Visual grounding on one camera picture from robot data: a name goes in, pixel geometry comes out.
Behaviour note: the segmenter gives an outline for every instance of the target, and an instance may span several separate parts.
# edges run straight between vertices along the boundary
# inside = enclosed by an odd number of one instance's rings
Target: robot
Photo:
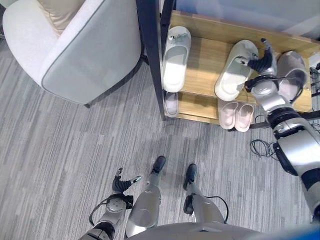
[[[264,57],[258,60],[238,58],[239,64],[249,66],[259,73],[259,76],[245,82],[247,92],[251,92],[257,103],[262,106],[276,143],[274,151],[282,168],[299,176],[303,193],[313,216],[308,230],[308,239],[320,237],[320,136],[302,118],[288,102],[279,95],[277,78],[277,62],[268,41],[264,43]],[[125,212],[131,209],[125,238],[128,240],[264,240],[264,239],[293,239],[271,236],[263,237],[256,231],[226,224],[218,207],[195,184],[197,166],[189,165],[183,188],[187,192],[183,211],[194,214],[196,222],[174,223],[157,226],[161,193],[159,181],[161,171],[166,163],[164,156],[159,156],[147,179],[145,190],[139,195],[133,205],[133,196],[123,194],[133,183],[141,179],[137,176],[129,181],[121,181],[122,168],[118,170],[112,184],[112,195],[104,199],[89,217],[93,228],[79,240],[113,240],[119,224],[123,222]],[[94,224],[92,215],[101,205],[106,205],[104,215]]]

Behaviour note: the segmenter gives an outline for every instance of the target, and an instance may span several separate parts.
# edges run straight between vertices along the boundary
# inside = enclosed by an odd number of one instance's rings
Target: gray carpet
[[[250,152],[250,140],[273,140],[270,129],[240,133],[161,121],[145,64],[86,109],[42,90],[2,41],[0,103],[0,240],[76,240],[90,228],[91,210],[111,193],[116,170],[123,167],[124,179],[147,176],[158,155],[168,159],[159,225],[194,221],[182,210],[190,163],[198,165],[203,193],[228,202],[231,225],[270,232],[311,220],[299,179]],[[137,197],[145,180],[127,193]],[[223,203],[214,202],[225,215]]]

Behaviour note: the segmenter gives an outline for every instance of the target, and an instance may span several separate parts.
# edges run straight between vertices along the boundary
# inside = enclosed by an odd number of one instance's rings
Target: shoe rack
[[[263,56],[261,38],[266,38],[277,56],[287,51],[296,51],[304,57],[306,69],[308,58],[320,51],[320,42],[286,33],[271,32],[210,18],[197,14],[172,11],[170,28],[186,27],[191,33],[191,49],[187,62],[185,83],[179,92],[178,118],[219,124],[217,96],[214,87],[233,45],[247,39],[256,44],[259,56]],[[295,102],[298,112],[312,110],[310,78],[302,95]],[[236,101],[255,104],[251,93],[242,90]]]
[[[141,57],[146,59],[149,64],[159,107],[159,117],[163,121],[169,119],[165,116],[164,111],[162,69],[169,28],[183,26],[191,33],[191,49],[185,82],[179,92],[178,118],[211,124],[219,124],[218,100],[214,87],[235,43],[244,39],[250,40],[257,46],[259,55],[263,56],[264,46],[260,39],[265,38],[272,44],[277,56],[290,50],[302,55],[307,69],[309,69],[308,58],[314,53],[320,52],[320,42],[309,38],[175,11],[175,0],[165,0],[162,11],[160,11],[159,2],[156,0],[135,1],[140,33],[146,53]],[[236,101],[256,103],[254,97],[244,90],[236,98]],[[310,78],[294,107],[306,119],[320,118],[320,111],[310,112],[312,110]],[[267,122],[261,122],[252,124],[250,128],[268,126]]]

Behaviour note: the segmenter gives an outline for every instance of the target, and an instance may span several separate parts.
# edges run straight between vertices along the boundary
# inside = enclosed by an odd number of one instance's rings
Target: white slipper
[[[279,94],[289,103],[294,102],[297,99],[296,95],[302,91],[308,80],[309,74],[307,73],[305,62],[302,56],[295,51],[288,51],[281,55],[277,66],[277,78],[290,77],[280,81]]]
[[[219,124],[223,129],[232,129],[236,122],[236,101],[223,101],[218,99]]]
[[[235,129],[239,132],[248,131],[254,115],[254,107],[251,104],[239,103],[235,113]]]
[[[167,92],[177,93],[183,88],[190,47],[188,29],[175,26],[169,30],[163,59],[163,88]]]
[[[224,101],[236,99],[253,70],[239,64],[235,59],[258,59],[258,54],[256,45],[249,40],[241,40],[233,46],[224,69],[214,86],[214,92],[218,98]]]
[[[178,108],[178,93],[177,92],[167,92],[164,98],[164,110],[168,117],[176,118],[179,113]]]

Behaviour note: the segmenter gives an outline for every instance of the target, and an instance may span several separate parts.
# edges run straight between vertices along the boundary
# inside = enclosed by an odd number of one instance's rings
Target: pink slipper
[[[239,102],[239,109],[235,113],[235,129],[239,132],[248,131],[253,115],[254,107],[252,105]]]
[[[223,129],[232,129],[236,122],[238,102],[223,101],[218,98],[219,124]]]

